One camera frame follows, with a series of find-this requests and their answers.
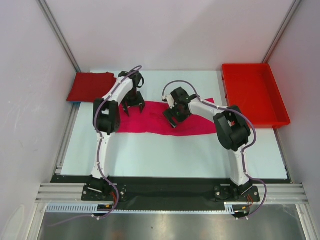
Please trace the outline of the pink t shirt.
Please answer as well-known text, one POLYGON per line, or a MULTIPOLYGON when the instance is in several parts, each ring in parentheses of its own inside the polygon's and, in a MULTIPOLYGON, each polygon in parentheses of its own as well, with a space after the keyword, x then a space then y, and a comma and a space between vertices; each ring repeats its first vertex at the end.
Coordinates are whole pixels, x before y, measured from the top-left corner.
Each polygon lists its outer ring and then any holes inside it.
POLYGON ((120 127, 118 133, 151 133, 163 136, 188 137, 198 135, 209 135, 217 133, 213 122, 198 116, 191 115, 176 128, 172 127, 163 115, 167 109, 163 102, 147 101, 142 112, 139 108, 132 107, 127 115, 121 108, 120 127))

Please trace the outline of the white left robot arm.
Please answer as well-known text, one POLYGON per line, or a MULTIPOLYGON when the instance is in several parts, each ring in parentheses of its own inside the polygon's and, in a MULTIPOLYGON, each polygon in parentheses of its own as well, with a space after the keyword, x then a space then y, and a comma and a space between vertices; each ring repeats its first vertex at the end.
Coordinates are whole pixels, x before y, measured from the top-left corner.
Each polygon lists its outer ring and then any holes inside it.
POLYGON ((141 65, 130 71, 119 73, 115 85, 101 98, 93 103, 93 127, 97 134, 97 148, 91 175, 88 177, 83 198, 105 201, 117 192, 117 188, 108 179, 109 173, 104 169, 110 142, 121 125, 120 109, 128 116, 129 108, 138 107, 142 112, 146 106, 145 100, 138 89, 145 83, 140 73, 141 65))

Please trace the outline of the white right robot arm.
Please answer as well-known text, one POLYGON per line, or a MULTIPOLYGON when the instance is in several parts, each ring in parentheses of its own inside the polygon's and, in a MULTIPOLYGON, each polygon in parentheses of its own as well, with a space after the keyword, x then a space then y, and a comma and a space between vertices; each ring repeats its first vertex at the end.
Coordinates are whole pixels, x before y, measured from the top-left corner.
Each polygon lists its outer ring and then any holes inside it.
POLYGON ((233 185, 230 194, 237 201, 247 197, 252 183, 246 176, 240 155, 249 142, 251 131, 239 107, 219 107, 197 94, 189 95, 182 87, 163 94, 162 101, 168 104, 163 115, 173 128, 190 116, 199 116, 214 124, 219 143, 229 151, 230 180, 233 185))

